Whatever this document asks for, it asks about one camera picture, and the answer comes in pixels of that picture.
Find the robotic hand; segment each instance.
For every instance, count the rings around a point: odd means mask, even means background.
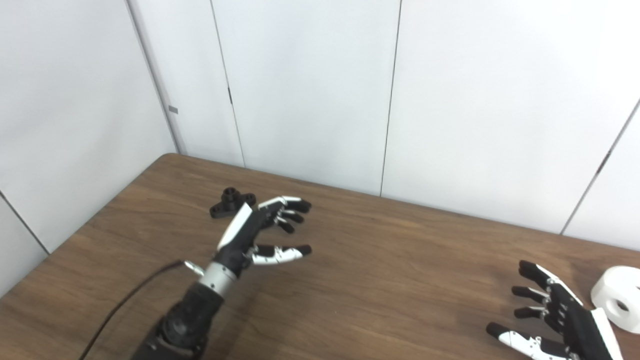
[[[211,321],[225,295],[251,264],[275,265],[293,261],[311,253],[309,245],[278,247],[256,245],[261,229],[277,225],[293,233],[290,219],[302,223],[298,214],[307,213],[311,204],[299,197],[281,196],[253,210],[244,204],[218,244],[218,251],[200,280],[191,285],[182,300],[147,334],[132,360],[197,360],[207,344]]]
[[[523,286],[511,291],[542,306],[516,309],[517,318],[540,318],[563,336],[563,342],[533,337],[498,323],[489,323],[486,331],[500,342],[534,360],[622,360],[620,348],[604,310],[587,310],[557,276],[528,261],[520,261],[520,275],[534,281],[546,292]]]

